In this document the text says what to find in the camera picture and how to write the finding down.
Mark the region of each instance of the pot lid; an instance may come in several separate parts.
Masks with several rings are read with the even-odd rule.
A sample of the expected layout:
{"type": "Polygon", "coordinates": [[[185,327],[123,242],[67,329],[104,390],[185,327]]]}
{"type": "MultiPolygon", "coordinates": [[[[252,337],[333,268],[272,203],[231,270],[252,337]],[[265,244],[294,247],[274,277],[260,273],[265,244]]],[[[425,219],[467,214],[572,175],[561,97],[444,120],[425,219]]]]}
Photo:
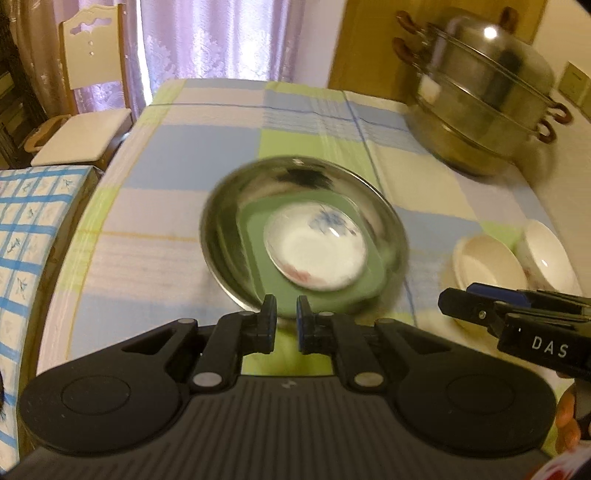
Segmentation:
{"type": "MultiPolygon", "coordinates": [[[[504,24],[510,31],[514,26],[504,24]]],[[[498,24],[461,8],[448,8],[430,27],[437,35],[452,37],[485,55],[543,95],[554,86],[554,72],[544,57],[498,24]]]]}

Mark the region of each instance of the chair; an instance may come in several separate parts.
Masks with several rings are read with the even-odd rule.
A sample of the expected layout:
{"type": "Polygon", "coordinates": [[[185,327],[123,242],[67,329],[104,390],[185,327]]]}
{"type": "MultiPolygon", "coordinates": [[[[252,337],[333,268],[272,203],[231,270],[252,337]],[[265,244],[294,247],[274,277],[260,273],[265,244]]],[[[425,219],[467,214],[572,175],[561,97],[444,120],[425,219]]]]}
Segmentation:
{"type": "Polygon", "coordinates": [[[25,149],[32,166],[93,164],[105,170],[132,126],[124,54],[124,7],[92,5],[60,23],[60,54],[70,115],[49,119],[25,149]],[[120,81],[127,108],[79,113],[74,89],[120,81]]]}

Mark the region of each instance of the chair armrest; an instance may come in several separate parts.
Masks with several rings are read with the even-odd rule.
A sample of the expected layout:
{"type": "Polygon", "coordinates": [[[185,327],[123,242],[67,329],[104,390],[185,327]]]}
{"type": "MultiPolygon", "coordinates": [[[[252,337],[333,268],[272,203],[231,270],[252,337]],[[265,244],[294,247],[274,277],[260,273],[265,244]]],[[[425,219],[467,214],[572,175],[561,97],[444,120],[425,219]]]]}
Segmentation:
{"type": "Polygon", "coordinates": [[[29,153],[40,151],[70,117],[71,115],[58,115],[43,123],[25,142],[25,151],[29,153]]]}

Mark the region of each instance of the wall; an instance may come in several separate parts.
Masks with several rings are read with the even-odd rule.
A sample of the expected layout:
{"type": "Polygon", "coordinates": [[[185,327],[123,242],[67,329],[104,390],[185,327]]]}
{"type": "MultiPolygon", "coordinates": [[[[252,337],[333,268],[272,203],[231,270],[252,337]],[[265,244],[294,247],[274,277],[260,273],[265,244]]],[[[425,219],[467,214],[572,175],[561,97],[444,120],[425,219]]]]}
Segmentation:
{"type": "Polygon", "coordinates": [[[306,1],[294,67],[295,83],[328,85],[345,3],[346,0],[306,1]]]}
{"type": "MultiPolygon", "coordinates": [[[[534,40],[557,81],[569,61],[591,75],[591,15],[575,0],[548,0],[534,40]]],[[[557,92],[559,102],[570,104],[557,92]]],[[[591,296],[591,122],[572,107],[574,123],[556,125],[558,141],[530,151],[537,162],[524,163],[524,174],[546,211],[591,296]]]]}

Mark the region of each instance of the small plate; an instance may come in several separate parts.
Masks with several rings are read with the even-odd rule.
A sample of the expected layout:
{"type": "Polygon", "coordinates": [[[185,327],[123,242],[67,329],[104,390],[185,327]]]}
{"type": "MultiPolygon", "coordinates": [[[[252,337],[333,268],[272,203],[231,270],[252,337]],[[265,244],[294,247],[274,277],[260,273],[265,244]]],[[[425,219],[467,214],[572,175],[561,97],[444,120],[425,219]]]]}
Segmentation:
{"type": "Polygon", "coordinates": [[[265,224],[265,249],[290,281],[310,290],[339,290],[363,271],[367,246],[361,230],[324,203],[287,205],[265,224]]]}

